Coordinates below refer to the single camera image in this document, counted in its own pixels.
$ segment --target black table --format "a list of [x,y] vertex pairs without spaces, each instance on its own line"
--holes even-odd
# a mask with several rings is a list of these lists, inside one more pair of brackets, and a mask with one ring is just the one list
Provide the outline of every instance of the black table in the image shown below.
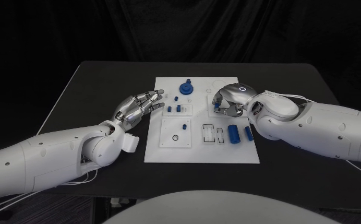
[[[156,77],[167,76],[238,76],[259,92],[338,104],[308,64],[84,62],[41,133],[98,125],[126,97],[154,90]],[[91,183],[49,192],[147,199],[186,190],[225,190],[297,205],[361,209],[361,173],[346,161],[266,140],[254,129],[261,164],[144,163],[149,125],[146,116],[130,131],[141,139],[134,154],[123,152]]]

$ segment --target floor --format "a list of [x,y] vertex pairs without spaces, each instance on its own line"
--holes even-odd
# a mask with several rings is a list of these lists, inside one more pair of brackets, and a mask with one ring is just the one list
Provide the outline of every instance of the floor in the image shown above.
[[[13,216],[0,224],[90,224],[91,204],[91,197],[38,194],[10,207]],[[308,209],[340,223],[361,224],[361,213]]]

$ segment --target small blue piece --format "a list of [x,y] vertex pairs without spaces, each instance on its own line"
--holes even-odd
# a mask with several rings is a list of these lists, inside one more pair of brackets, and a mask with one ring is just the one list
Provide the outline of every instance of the small blue piece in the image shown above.
[[251,132],[251,127],[249,126],[246,126],[246,134],[248,134],[248,137],[249,137],[249,141],[252,141],[254,140],[254,136],[252,136],[252,132]]
[[187,79],[187,82],[179,87],[179,91],[183,95],[190,95],[193,93],[193,85],[190,83],[190,79]]
[[229,125],[228,126],[228,133],[229,133],[229,139],[232,141],[232,144],[241,143],[239,129],[238,129],[236,125]]

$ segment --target black curtain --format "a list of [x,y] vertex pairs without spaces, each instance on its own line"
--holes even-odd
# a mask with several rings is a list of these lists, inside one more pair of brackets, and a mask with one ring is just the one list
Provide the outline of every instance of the black curtain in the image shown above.
[[29,127],[42,123],[84,60],[307,62],[341,104],[360,107],[360,0],[2,0],[2,5],[2,102],[8,117],[23,108],[38,115]]

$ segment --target robotic hand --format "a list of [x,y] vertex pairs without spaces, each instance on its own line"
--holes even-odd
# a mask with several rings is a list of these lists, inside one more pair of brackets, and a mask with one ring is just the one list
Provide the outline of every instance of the robotic hand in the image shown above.
[[2,149],[0,197],[52,188],[113,164],[121,150],[134,152],[140,138],[126,132],[146,114],[164,107],[154,104],[163,93],[130,96],[111,120],[98,126],[41,134]]
[[[307,101],[294,103],[287,97]],[[220,108],[222,100],[229,108]],[[215,111],[232,117],[248,112],[251,123],[269,140],[282,139],[291,145],[327,157],[361,161],[361,112],[315,103],[302,96],[265,91],[258,94],[245,84],[225,86],[218,92]]]

